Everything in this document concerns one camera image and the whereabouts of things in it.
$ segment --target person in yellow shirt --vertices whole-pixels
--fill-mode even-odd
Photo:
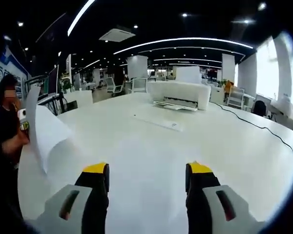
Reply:
[[[224,98],[224,102],[227,101],[227,98],[229,96],[229,93],[230,93],[230,90],[231,90],[231,87],[233,86],[233,82],[231,82],[230,80],[227,80],[227,83],[225,85],[225,98]]]

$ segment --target computer screen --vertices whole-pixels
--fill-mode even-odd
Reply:
[[[49,81],[48,81],[48,93],[49,94],[57,94],[58,93],[58,73],[59,73],[59,66],[56,66],[50,73],[49,73]]]

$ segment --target black cable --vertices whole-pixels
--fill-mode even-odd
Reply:
[[[292,152],[293,152],[293,148],[288,143],[286,143],[281,137],[279,137],[277,134],[273,133],[269,128],[267,128],[267,127],[259,127],[256,124],[253,124],[252,122],[249,122],[249,121],[247,121],[247,120],[239,117],[235,112],[233,112],[231,110],[227,110],[227,109],[223,108],[221,105],[219,105],[217,103],[214,103],[214,102],[212,102],[212,103],[215,104],[215,105],[217,105],[217,106],[219,106],[222,110],[228,111],[228,112],[234,114],[235,116],[237,116],[238,119],[240,119],[240,120],[242,120],[242,121],[244,121],[246,123],[249,123],[249,124],[251,124],[251,125],[253,125],[253,126],[257,127],[257,128],[260,128],[260,129],[267,129],[272,135],[274,135],[275,137],[279,138],[280,141],[282,141],[283,144],[285,144],[286,146],[288,146],[292,150]]]

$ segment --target ceiling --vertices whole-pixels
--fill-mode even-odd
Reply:
[[[217,61],[222,60],[222,53],[235,55],[235,61],[239,63],[255,53],[256,47],[268,36],[281,31],[267,1],[267,8],[259,11],[259,0],[96,0],[68,37],[69,26],[86,2],[22,0],[14,5],[5,34],[11,37],[13,53],[29,72],[38,75],[42,71],[50,71],[54,64],[64,64],[69,54],[73,54],[75,71],[99,59],[100,62],[87,67],[87,70],[114,64],[119,66],[126,64],[126,58],[131,55],[143,55],[152,60],[177,59],[153,62],[162,66],[184,59],[197,59],[189,62],[221,67]],[[233,23],[245,19],[254,20],[254,23]],[[24,23],[23,27],[18,27],[18,21]],[[99,40],[117,25],[128,28],[136,36],[122,42]],[[221,41],[175,40],[113,54],[141,43],[192,37],[232,40],[254,49]]]

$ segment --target white office chair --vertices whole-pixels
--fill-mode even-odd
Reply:
[[[128,89],[131,93],[146,93],[147,92],[147,78],[132,79],[132,87]]]
[[[244,89],[231,87],[229,97],[227,100],[227,105],[243,110],[243,96]]]
[[[124,84],[116,86],[114,83],[114,79],[112,77],[106,78],[105,82],[106,82],[106,91],[108,93],[112,93],[112,96],[120,93],[123,90]]]

